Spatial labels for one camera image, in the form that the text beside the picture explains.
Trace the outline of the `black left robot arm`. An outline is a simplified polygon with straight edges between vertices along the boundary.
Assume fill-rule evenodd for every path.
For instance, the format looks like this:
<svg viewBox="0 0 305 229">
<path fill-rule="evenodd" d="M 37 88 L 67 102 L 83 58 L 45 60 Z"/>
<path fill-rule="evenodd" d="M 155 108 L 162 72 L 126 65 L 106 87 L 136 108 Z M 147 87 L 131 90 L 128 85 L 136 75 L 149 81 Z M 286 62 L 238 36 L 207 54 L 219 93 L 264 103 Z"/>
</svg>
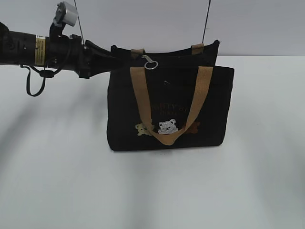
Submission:
<svg viewBox="0 0 305 229">
<path fill-rule="evenodd" d="M 81 36 L 64 35 L 62 29 L 51 26 L 48 37 L 10 31 L 0 25 L 0 63 L 2 65 L 28 66 L 36 72 L 41 68 L 77 73 L 89 79 L 97 74 L 110 72 L 122 65 L 111 52 L 91 41 L 82 43 Z"/>
</svg>

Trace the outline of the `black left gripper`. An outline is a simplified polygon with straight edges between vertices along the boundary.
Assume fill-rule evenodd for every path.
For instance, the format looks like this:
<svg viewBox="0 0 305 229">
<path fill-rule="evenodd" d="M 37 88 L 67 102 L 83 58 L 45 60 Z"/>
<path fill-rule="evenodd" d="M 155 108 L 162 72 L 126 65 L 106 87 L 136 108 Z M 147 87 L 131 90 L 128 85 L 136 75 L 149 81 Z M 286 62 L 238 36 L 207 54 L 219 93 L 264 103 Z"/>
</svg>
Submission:
<svg viewBox="0 0 305 229">
<path fill-rule="evenodd" d="M 83 45 L 78 35 L 70 38 L 66 35 L 50 37 L 46 48 L 46 78 L 53 78 L 60 71 L 69 70 L 77 73 L 79 78 L 89 79 L 114 69 L 114 57 L 110 51 L 90 40 L 86 40 Z M 101 57 L 92 58 L 92 51 Z"/>
</svg>

